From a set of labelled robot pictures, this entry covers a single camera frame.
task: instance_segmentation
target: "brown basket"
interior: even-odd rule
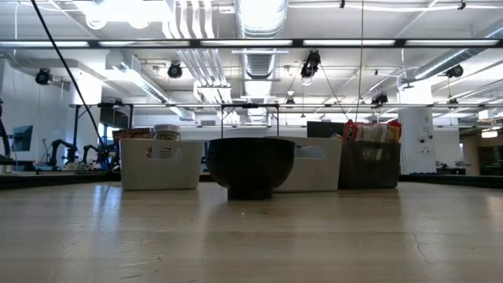
[[[339,189],[394,189],[398,185],[400,144],[345,142]]]

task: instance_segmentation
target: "snack package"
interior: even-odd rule
[[[402,136],[402,125],[390,123],[355,123],[347,121],[344,125],[344,142],[391,142],[398,143]]]

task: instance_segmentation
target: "computer monitor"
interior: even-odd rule
[[[33,133],[33,126],[22,126],[13,128],[13,143],[11,146],[12,150],[14,152],[30,151],[32,133]]]

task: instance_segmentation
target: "air duct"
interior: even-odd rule
[[[490,25],[480,33],[476,34],[476,39],[501,39],[503,38],[503,20]],[[453,50],[435,58],[426,65],[418,68],[414,72],[414,80],[429,79],[434,75],[449,70],[450,68],[459,65],[480,53],[485,51],[486,48],[467,48],[463,50]]]
[[[234,0],[239,36],[246,39],[275,39],[283,36],[288,0]],[[245,79],[268,79],[274,73],[276,55],[245,54]],[[245,82],[248,96],[266,97],[272,82]]]

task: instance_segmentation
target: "white plastic bin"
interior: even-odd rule
[[[123,138],[123,189],[195,189],[202,152],[201,142]]]
[[[296,143],[293,169],[274,192],[326,192],[339,186],[340,156],[343,142],[332,138],[283,138]]]

